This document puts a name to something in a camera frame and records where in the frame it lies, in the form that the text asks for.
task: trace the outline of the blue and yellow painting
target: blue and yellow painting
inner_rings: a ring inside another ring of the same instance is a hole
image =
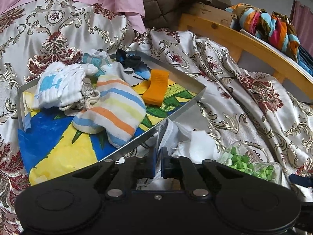
[[[145,80],[133,89],[142,95],[149,84]],[[169,80],[162,106],[147,105],[147,114],[134,137],[167,118],[194,96],[194,93]],[[24,105],[29,106],[33,94],[24,92],[23,97]],[[94,164],[116,150],[108,142],[105,130],[98,134],[80,132],[72,125],[73,117],[66,116],[57,107],[42,110],[26,107],[25,121],[26,118],[30,120],[30,128],[26,132],[19,130],[18,139],[31,185]]]

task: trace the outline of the multicolored scarf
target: multicolored scarf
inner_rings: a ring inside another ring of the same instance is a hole
[[[239,3],[225,9],[237,15],[241,28],[266,41],[298,63],[300,41],[291,20],[277,12],[272,15],[264,9]]]

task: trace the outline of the pink curtain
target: pink curtain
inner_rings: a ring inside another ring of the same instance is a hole
[[[294,0],[290,19],[295,26],[301,46],[313,56],[313,12]]]

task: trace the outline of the orange cloth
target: orange cloth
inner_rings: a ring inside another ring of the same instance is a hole
[[[167,90],[169,72],[163,70],[151,70],[150,87],[142,95],[145,104],[160,107]]]

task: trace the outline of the blue print on diaper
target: blue print on diaper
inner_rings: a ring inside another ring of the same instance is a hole
[[[60,83],[62,81],[62,79],[58,79],[57,84],[53,85],[53,80],[55,78],[56,75],[51,75],[51,76],[45,76],[43,78],[43,80],[41,81],[40,87],[39,87],[39,92],[43,92],[47,89],[52,88],[53,86],[55,88],[59,88],[60,87]]]

